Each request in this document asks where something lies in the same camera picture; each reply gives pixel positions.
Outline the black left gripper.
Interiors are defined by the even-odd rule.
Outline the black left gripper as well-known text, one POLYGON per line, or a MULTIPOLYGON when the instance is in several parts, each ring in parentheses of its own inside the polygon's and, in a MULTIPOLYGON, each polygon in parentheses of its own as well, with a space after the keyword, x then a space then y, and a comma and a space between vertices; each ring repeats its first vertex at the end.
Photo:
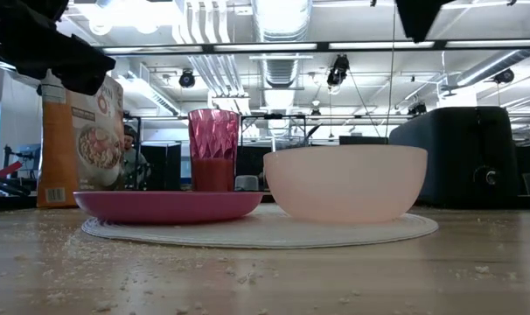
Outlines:
POLYGON ((47 72, 63 86, 94 95, 115 60, 79 37, 56 31, 69 0, 0 0, 0 62, 37 80, 47 72))

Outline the pumpkin cereal box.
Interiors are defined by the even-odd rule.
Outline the pumpkin cereal box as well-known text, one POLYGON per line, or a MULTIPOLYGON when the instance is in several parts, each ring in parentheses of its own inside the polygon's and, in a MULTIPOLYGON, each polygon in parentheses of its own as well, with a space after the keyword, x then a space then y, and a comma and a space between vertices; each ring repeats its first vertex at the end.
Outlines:
POLYGON ((107 76, 95 94, 80 94, 49 73, 40 91, 37 206, 74 207, 75 192, 123 189, 122 86, 107 76))

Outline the blue handled spoon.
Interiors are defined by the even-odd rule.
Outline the blue handled spoon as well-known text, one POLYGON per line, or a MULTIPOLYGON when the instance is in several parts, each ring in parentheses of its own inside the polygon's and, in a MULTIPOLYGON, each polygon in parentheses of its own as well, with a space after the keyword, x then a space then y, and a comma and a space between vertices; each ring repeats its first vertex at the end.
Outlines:
POLYGON ((304 147, 305 146, 309 146, 310 145, 310 139, 311 137, 314 135, 314 133, 323 125, 323 123, 319 123, 317 125, 315 125, 313 128, 311 128, 311 130, 306 134, 306 136, 304 137, 303 139, 303 145, 304 147))

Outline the red faceted plastic tumbler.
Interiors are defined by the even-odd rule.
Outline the red faceted plastic tumbler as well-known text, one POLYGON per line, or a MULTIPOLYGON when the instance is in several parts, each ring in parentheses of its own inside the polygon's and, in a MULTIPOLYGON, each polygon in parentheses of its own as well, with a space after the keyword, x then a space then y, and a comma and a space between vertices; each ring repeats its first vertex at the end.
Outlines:
POLYGON ((192 189, 232 192, 240 131, 240 115, 216 108, 188 113, 192 189))

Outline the magenta plastic plate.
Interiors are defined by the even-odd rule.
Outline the magenta plastic plate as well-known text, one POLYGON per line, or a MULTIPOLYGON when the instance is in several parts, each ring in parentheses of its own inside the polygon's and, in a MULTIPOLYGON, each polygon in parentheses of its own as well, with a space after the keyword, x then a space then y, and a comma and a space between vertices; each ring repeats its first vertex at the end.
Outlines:
POLYGON ((102 221, 192 224, 238 219, 254 211, 261 192, 84 191, 80 209, 102 221))

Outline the pale pink bowl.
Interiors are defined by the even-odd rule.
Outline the pale pink bowl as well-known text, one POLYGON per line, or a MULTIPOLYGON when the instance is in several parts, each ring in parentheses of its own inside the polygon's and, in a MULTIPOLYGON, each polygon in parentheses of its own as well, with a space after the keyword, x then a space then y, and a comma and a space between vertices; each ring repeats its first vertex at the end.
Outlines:
POLYGON ((288 215, 323 223, 378 223, 405 214, 422 189, 428 152, 391 144, 311 146, 270 152, 264 174, 288 215))

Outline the black ceiling spotlight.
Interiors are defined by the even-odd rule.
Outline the black ceiling spotlight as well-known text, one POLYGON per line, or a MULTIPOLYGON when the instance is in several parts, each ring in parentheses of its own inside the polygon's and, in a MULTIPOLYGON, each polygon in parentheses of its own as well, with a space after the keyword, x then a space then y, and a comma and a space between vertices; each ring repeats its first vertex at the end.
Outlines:
POLYGON ((496 83, 496 84, 507 84, 507 83, 510 83, 514 80, 515 78, 515 73, 513 72, 512 69, 510 68, 507 68, 506 70, 500 72, 500 73, 497 73, 494 77, 493 77, 493 81, 496 83))
POLYGON ((330 68, 327 76, 328 93, 336 95, 340 91, 340 86, 347 76, 349 70, 349 59, 346 54, 339 54, 330 68))
POLYGON ((192 69, 184 69, 179 77, 178 84, 182 88, 193 88, 196 83, 192 69))

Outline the computer monitor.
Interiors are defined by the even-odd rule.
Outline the computer monitor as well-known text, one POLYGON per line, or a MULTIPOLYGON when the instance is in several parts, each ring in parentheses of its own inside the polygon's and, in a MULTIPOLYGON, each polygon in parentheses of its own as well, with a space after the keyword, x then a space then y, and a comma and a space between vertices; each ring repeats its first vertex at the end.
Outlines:
POLYGON ((21 163, 20 171, 35 172, 39 169, 39 162, 41 157, 41 145, 24 144, 16 149, 17 161, 21 163))

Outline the person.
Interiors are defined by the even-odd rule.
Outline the person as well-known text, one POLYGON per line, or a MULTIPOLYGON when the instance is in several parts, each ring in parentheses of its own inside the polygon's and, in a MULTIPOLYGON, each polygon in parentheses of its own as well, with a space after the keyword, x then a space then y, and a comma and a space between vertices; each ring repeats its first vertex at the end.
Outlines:
POLYGON ((124 126, 124 152, 123 152, 123 171, 126 178, 126 184, 129 187, 143 188, 146 179, 151 174, 150 164, 145 156, 138 152, 136 143, 137 133, 129 125, 124 126))

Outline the red bar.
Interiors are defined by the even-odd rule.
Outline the red bar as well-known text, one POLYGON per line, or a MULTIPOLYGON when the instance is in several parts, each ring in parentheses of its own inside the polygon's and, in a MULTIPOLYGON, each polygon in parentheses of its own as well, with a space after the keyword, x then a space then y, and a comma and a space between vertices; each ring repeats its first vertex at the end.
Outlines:
POLYGON ((17 172, 23 164, 19 161, 9 164, 0 170, 0 178, 6 179, 13 172, 17 172))

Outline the black cabinet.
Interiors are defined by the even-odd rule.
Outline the black cabinet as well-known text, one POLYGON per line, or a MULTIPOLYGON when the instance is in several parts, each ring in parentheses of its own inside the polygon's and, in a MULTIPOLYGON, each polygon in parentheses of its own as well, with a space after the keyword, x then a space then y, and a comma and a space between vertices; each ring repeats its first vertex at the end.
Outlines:
POLYGON ((145 179, 149 191, 179 191, 181 186, 181 146, 143 145, 141 152, 150 165, 145 179))

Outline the black two-slot toaster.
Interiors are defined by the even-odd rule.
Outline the black two-slot toaster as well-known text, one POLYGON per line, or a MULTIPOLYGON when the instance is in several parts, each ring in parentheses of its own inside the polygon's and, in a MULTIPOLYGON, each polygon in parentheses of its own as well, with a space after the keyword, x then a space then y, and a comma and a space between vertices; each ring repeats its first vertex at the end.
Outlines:
POLYGON ((515 144, 503 108, 437 108, 394 129, 389 143, 428 152, 421 203, 501 208, 512 206, 519 194, 515 144))

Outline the clear drinking glass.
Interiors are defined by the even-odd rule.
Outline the clear drinking glass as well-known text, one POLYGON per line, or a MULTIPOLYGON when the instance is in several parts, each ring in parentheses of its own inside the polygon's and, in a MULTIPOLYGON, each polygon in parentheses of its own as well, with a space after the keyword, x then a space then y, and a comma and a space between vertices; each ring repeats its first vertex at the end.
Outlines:
POLYGON ((310 140, 306 136, 277 136, 272 139, 273 152, 308 147, 310 140))

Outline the white round woven placemat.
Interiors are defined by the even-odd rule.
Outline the white round woven placemat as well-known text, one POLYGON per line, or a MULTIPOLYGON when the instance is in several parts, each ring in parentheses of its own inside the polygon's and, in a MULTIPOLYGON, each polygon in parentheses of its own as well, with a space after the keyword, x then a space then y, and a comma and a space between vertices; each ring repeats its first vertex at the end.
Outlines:
POLYGON ((296 220, 271 204, 236 220, 165 226, 128 225, 87 219, 81 230, 92 236, 131 242, 221 249, 320 249, 399 242, 430 235, 438 224, 411 213, 382 223, 324 224, 296 220))

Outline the silver ventilation duct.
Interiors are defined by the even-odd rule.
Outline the silver ventilation duct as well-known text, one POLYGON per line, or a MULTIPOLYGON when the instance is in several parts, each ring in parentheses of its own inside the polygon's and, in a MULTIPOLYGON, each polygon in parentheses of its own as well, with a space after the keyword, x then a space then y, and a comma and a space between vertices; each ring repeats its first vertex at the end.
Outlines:
MULTIPOLYGON (((312 0, 251 0, 255 36, 261 42, 305 41, 312 0)), ((272 88, 289 88, 299 70, 297 59, 269 59, 262 62, 266 83, 272 88)))

